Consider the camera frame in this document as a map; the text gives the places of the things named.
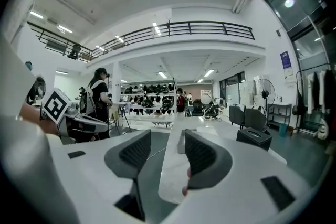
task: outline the person in red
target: person in red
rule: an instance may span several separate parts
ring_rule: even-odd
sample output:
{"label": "person in red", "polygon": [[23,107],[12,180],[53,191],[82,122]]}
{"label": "person in red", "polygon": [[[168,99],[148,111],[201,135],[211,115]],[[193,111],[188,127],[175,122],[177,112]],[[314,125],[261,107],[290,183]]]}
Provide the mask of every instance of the person in red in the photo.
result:
{"label": "person in red", "polygon": [[181,88],[178,88],[177,93],[179,94],[177,97],[177,112],[182,113],[184,112],[184,108],[185,108],[185,105],[184,105],[185,99],[183,95],[183,90]]}

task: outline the blue bin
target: blue bin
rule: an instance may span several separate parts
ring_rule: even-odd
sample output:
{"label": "blue bin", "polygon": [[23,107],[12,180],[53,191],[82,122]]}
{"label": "blue bin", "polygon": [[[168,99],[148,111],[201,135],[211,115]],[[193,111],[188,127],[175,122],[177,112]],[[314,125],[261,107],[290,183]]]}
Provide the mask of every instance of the blue bin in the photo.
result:
{"label": "blue bin", "polygon": [[287,134],[287,125],[286,124],[281,124],[279,128],[279,135],[281,137],[286,137]]}

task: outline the woman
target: woman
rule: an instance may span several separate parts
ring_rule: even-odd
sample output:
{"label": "woman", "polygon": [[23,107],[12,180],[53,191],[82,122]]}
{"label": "woman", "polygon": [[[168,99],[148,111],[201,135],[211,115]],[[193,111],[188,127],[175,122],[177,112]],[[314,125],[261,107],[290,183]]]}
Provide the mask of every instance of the woman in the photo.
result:
{"label": "woman", "polygon": [[183,95],[183,90],[181,88],[178,88],[177,90],[178,97],[177,97],[177,112],[182,113],[185,109],[185,99]]}
{"label": "woman", "polygon": [[[90,81],[88,87],[91,88],[93,92],[93,108],[94,111],[89,113],[88,116],[93,117],[97,120],[104,121],[109,123],[109,112],[108,112],[108,105],[113,105],[112,101],[108,98],[108,88],[106,83],[104,82],[107,77],[107,72],[105,68],[98,68],[92,80]],[[99,133],[96,136],[96,140],[102,140],[110,138],[109,131]]]}

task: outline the balcony railing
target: balcony railing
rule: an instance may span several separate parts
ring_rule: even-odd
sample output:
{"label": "balcony railing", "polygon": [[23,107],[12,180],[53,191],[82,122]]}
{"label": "balcony railing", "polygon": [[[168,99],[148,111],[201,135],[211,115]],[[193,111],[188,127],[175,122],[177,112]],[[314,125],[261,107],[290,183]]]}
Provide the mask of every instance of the balcony railing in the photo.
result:
{"label": "balcony railing", "polygon": [[39,41],[46,44],[46,49],[58,52],[68,58],[89,62],[92,58],[92,50],[75,43],[65,37],[57,35],[49,30],[28,22],[30,28],[35,32]]}
{"label": "balcony railing", "polygon": [[252,28],[244,25],[231,24],[215,21],[186,21],[175,22],[143,28],[119,38],[115,38],[101,46],[97,45],[92,53],[92,58],[107,54],[112,50],[117,50],[138,42],[157,39],[162,37],[171,37],[177,35],[194,35],[194,34],[218,34],[227,36],[237,36],[254,39]]}

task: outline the black box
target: black box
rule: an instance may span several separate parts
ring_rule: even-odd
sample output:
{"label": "black box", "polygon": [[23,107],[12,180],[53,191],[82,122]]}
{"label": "black box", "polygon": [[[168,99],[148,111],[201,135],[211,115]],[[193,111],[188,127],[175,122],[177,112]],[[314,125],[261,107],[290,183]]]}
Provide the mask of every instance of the black box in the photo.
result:
{"label": "black box", "polygon": [[268,151],[269,146],[271,145],[272,136],[257,131],[253,128],[246,128],[238,130],[236,140],[246,144],[261,147],[264,150]]}

